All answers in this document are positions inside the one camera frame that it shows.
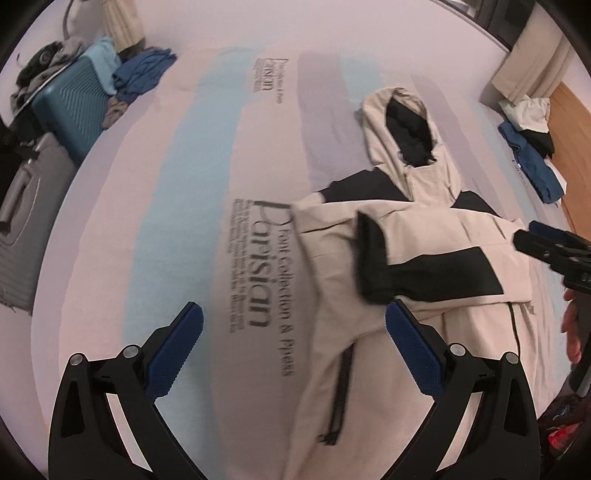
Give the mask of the right hand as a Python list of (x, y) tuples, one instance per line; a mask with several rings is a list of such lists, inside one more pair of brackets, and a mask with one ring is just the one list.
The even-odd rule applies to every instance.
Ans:
[(569, 361), (572, 364), (578, 364), (582, 358), (582, 346), (575, 292), (572, 289), (566, 289), (563, 298), (568, 305), (563, 316), (561, 332), (566, 335), (566, 353)]

